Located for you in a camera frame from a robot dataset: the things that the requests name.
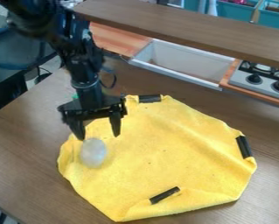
floor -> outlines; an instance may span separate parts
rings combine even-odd
[[[4,9],[2,6],[0,6],[0,15],[2,15],[2,16],[7,15],[7,10]],[[60,63],[61,63],[60,58],[55,57],[54,59],[51,59],[50,61],[48,61],[47,63],[42,65],[41,67],[48,70],[49,72],[53,73],[59,68]],[[38,72],[37,72],[37,70],[31,71],[25,77],[27,78],[26,79],[27,87],[28,87],[28,89],[30,89],[35,85],[34,81],[38,77]],[[4,224],[17,224],[17,221],[12,219],[11,217],[7,217]]]

stove top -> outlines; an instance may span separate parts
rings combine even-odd
[[[279,69],[243,60],[229,84],[279,99]]]

black clip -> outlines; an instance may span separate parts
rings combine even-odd
[[[151,203],[151,205],[154,205],[154,204],[158,203],[159,201],[168,198],[173,193],[178,193],[179,191],[180,191],[179,188],[177,186],[175,186],[166,192],[162,192],[162,193],[158,194],[157,196],[150,198],[150,203]]]
[[[252,157],[252,153],[251,153],[251,149],[248,144],[248,140],[244,136],[238,136],[236,138],[236,140],[239,145],[243,158]]]
[[[139,102],[141,103],[160,102],[160,101],[161,101],[160,94],[139,95]]]

countertop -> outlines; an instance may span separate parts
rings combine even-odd
[[[138,0],[87,0],[74,10],[117,29],[279,68],[279,30]]]

table surface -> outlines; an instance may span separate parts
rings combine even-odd
[[[279,224],[279,108],[120,60],[107,64],[118,76],[114,94],[171,95],[217,117],[248,137],[259,166],[237,202],[130,223]],[[113,223],[58,173],[59,147],[70,131],[56,107],[69,100],[68,89],[69,77],[59,70],[0,111],[0,208],[23,223]]]
[[[279,67],[279,30],[139,0],[87,0],[74,10],[102,25]]]

